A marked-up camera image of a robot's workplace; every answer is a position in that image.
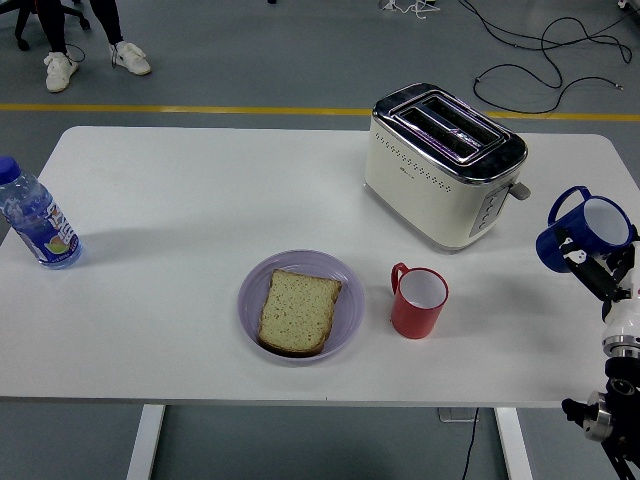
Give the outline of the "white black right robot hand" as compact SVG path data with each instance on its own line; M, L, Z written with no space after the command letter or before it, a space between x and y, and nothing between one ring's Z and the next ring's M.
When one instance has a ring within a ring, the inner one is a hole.
M567 229L553 229L558 251L569 271L602 302L604 353L613 357L639 356L639 233L603 261L589 255Z

